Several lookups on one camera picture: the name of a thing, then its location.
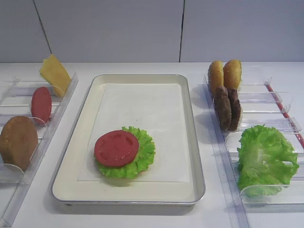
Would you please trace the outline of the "yellow cheese slice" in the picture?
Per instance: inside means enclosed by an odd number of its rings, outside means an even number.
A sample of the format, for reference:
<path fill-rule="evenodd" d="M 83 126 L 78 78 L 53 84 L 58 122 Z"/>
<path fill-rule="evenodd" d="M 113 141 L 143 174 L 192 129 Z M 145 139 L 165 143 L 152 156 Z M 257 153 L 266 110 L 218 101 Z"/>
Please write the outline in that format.
<path fill-rule="evenodd" d="M 53 86 L 57 96 L 63 97 L 65 95 L 71 78 L 54 54 L 43 60 L 39 72 L 41 77 Z"/>

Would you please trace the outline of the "right brown meat patty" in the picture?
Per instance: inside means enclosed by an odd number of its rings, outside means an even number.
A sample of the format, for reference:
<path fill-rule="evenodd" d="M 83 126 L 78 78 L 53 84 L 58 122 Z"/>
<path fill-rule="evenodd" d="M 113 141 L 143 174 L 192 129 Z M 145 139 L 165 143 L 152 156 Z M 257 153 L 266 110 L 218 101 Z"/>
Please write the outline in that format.
<path fill-rule="evenodd" d="M 228 89 L 228 98 L 231 107 L 231 124 L 228 130 L 235 131 L 238 128 L 241 116 L 241 105 L 239 103 L 237 90 L 234 88 Z"/>

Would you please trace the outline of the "red tomato slice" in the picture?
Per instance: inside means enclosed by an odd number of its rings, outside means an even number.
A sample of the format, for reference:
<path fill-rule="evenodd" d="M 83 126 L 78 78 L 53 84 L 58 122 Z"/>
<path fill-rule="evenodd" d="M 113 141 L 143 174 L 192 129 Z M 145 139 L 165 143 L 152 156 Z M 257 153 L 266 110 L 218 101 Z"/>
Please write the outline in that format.
<path fill-rule="evenodd" d="M 39 87 L 35 90 L 31 100 L 31 114 L 34 120 L 44 125 L 50 120 L 52 100 L 50 92 L 46 87 Z"/>
<path fill-rule="evenodd" d="M 131 163 L 139 150 L 137 138 L 130 132 L 116 130 L 102 135 L 95 143 L 97 161 L 107 167 L 121 167 Z"/>

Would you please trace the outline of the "green lettuce leaf on tray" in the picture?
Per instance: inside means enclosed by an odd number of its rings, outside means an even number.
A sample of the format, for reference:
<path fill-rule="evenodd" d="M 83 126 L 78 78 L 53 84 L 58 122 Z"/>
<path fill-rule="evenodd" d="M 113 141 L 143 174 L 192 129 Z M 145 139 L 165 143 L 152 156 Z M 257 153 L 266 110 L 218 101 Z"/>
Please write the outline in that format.
<path fill-rule="evenodd" d="M 139 150 L 135 159 L 121 167 L 107 167 L 100 164 L 97 159 L 99 171 L 108 178 L 136 178 L 139 173 L 147 170 L 153 163 L 155 156 L 155 143 L 146 130 L 141 130 L 133 126 L 122 127 L 121 130 L 132 133 L 139 142 Z"/>

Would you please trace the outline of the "white paper liner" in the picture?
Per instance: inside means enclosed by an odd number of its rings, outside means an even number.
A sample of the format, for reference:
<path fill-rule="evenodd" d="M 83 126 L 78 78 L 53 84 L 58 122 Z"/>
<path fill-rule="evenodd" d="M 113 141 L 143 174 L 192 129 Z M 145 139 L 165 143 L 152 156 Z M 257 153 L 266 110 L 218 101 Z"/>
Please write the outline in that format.
<path fill-rule="evenodd" d="M 189 147 L 181 87 L 178 84 L 106 84 L 89 99 L 85 128 L 90 138 L 78 173 L 80 181 L 106 181 L 94 159 L 94 145 L 103 134 L 133 126 L 153 138 L 154 162 L 137 182 L 189 182 Z"/>

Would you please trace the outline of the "brown meat patty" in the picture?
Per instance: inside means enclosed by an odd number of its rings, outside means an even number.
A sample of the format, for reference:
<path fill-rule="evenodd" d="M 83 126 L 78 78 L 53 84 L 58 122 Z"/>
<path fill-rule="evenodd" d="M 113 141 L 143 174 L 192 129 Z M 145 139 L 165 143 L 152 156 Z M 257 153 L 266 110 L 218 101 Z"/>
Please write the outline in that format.
<path fill-rule="evenodd" d="M 224 86 L 216 88 L 214 106 L 221 130 L 228 130 L 231 124 L 231 106 L 228 91 Z"/>
<path fill-rule="evenodd" d="M 237 90 L 234 88 L 228 89 L 228 98 L 231 107 L 231 124 L 228 130 L 235 131 L 238 128 L 241 116 L 241 105 L 239 103 Z"/>

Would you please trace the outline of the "left brown meat patty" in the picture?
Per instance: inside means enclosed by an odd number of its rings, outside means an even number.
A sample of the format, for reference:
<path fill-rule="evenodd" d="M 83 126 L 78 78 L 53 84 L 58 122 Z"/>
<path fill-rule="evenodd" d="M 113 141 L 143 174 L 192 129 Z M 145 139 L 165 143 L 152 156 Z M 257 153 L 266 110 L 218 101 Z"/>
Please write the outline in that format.
<path fill-rule="evenodd" d="M 224 86 L 216 88 L 214 106 L 221 130 L 228 130 L 231 124 L 231 106 L 228 91 Z"/>

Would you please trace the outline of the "left clear acrylic rack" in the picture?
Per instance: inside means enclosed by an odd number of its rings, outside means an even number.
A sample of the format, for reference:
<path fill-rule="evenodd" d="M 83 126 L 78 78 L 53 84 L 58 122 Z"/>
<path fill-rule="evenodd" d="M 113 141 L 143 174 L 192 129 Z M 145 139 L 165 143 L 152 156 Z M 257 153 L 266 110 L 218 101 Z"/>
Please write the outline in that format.
<path fill-rule="evenodd" d="M 56 96 L 53 86 L 45 81 L 15 79 L 5 82 L 0 87 L 1 127 L 14 116 L 26 116 L 35 120 L 31 115 L 31 100 L 35 90 L 39 87 L 46 87 L 52 100 L 50 121 L 42 125 L 34 123 L 38 133 L 38 145 L 31 158 L 32 163 L 25 171 L 16 165 L 6 164 L 3 161 L 0 163 L 0 226 L 2 228 L 12 226 L 77 83 L 78 78 L 73 75 L 63 97 Z"/>

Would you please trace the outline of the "left burger bun half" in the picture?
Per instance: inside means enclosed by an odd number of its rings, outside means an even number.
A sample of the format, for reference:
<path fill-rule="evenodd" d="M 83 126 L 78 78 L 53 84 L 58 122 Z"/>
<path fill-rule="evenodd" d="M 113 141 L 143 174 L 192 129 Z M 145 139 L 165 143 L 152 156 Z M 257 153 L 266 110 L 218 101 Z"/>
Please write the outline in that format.
<path fill-rule="evenodd" d="M 214 94 L 216 89 L 224 85 L 224 72 L 221 61 L 213 61 L 208 69 L 208 82 L 211 92 Z"/>

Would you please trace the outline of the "brown fried chicken patty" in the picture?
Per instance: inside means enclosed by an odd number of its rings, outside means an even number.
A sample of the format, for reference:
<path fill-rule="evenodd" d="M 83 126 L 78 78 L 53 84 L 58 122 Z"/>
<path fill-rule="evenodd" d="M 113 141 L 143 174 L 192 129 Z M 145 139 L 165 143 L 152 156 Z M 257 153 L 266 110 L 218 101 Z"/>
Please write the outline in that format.
<path fill-rule="evenodd" d="M 30 118 L 10 118 L 0 134 L 0 154 L 3 162 L 16 165 L 25 171 L 37 144 L 37 130 Z"/>

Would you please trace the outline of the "right clear acrylic rack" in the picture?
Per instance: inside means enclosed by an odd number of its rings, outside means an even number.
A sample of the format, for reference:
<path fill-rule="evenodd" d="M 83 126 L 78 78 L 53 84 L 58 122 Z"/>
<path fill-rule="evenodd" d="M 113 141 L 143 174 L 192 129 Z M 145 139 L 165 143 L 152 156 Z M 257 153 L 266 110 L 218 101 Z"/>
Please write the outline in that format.
<path fill-rule="evenodd" d="M 245 73 L 238 91 L 243 110 L 238 129 L 222 132 L 214 111 L 208 79 L 203 91 L 209 114 L 210 139 L 225 201 L 238 228 L 301 228 L 304 225 L 304 106 L 290 85 L 276 86 L 271 77 Z M 241 135 L 256 125 L 276 128 L 297 155 L 298 170 L 287 185 L 238 188 Z"/>

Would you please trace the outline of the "green lettuce leaf in rack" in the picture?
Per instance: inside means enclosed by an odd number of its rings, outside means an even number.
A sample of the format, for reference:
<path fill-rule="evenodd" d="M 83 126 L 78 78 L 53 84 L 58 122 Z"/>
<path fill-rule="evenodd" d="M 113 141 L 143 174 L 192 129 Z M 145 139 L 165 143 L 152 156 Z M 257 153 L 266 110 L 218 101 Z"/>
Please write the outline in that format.
<path fill-rule="evenodd" d="M 239 140 L 238 188 L 249 197 L 276 195 L 299 165 L 292 144 L 274 127 L 247 128 Z"/>

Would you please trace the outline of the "clear acrylic rack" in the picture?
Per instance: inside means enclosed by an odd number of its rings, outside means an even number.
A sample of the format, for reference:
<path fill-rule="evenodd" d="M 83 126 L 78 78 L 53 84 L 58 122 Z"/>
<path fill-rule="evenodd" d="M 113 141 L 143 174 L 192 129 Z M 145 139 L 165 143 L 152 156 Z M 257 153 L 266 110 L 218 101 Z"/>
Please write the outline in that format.
<path fill-rule="evenodd" d="M 238 129 L 222 132 L 214 111 L 208 79 L 203 91 L 209 114 L 210 139 L 225 201 L 238 228 L 301 228 L 304 225 L 304 106 L 290 85 L 276 86 L 271 77 L 245 73 L 238 91 L 243 110 Z M 241 135 L 256 125 L 276 128 L 297 155 L 298 170 L 287 185 L 238 188 Z"/>
<path fill-rule="evenodd" d="M 26 116 L 35 120 L 31 115 L 31 100 L 35 90 L 39 87 L 46 87 L 52 100 L 50 121 L 42 125 L 34 123 L 38 133 L 38 145 L 31 158 L 32 163 L 25 171 L 16 165 L 6 164 L 3 161 L 0 163 L 0 226 L 2 228 L 12 226 L 77 83 L 78 78 L 73 75 L 63 97 L 56 96 L 53 86 L 45 81 L 15 79 L 5 82 L 0 87 L 1 127 L 14 116 Z"/>

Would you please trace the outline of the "cream metal tray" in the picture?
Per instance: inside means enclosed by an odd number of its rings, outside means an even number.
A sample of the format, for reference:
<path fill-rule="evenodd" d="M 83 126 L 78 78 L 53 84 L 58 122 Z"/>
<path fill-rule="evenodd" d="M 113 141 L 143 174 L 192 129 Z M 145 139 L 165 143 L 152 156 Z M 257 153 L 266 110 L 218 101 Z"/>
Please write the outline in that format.
<path fill-rule="evenodd" d="M 137 182 L 136 178 L 84 181 L 78 173 L 84 162 L 90 133 L 85 128 L 89 99 L 106 84 L 178 84 L 181 86 L 189 147 L 189 182 Z M 195 132 L 188 81 L 181 75 L 100 75 L 93 79 L 83 101 L 77 123 L 52 185 L 53 196 L 63 203 L 180 204 L 190 205 L 205 193 L 200 152 Z"/>

